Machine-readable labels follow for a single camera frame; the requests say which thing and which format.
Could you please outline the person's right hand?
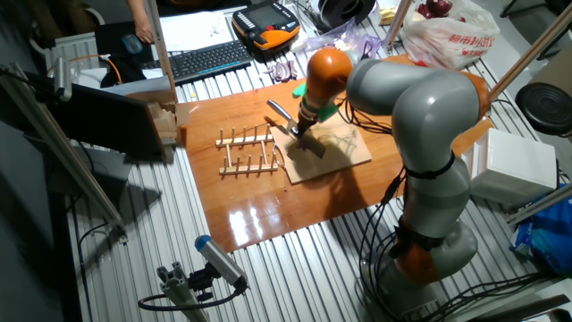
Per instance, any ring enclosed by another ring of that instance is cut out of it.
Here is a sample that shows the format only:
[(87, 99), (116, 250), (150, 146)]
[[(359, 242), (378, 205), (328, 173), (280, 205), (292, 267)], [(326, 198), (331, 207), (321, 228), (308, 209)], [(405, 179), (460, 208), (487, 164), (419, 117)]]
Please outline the person's right hand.
[(144, 43), (153, 44), (153, 34), (148, 18), (137, 18), (134, 20), (136, 36)]

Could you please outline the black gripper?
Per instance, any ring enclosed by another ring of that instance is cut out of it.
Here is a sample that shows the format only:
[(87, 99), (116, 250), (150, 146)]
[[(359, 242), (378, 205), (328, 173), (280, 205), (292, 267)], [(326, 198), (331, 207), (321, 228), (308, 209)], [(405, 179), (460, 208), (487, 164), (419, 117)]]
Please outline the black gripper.
[(317, 123), (317, 118), (314, 116), (307, 116), (301, 111), (298, 112), (298, 124), (297, 128), (291, 128), (290, 132), (296, 137), (304, 138), (307, 136), (307, 130)]

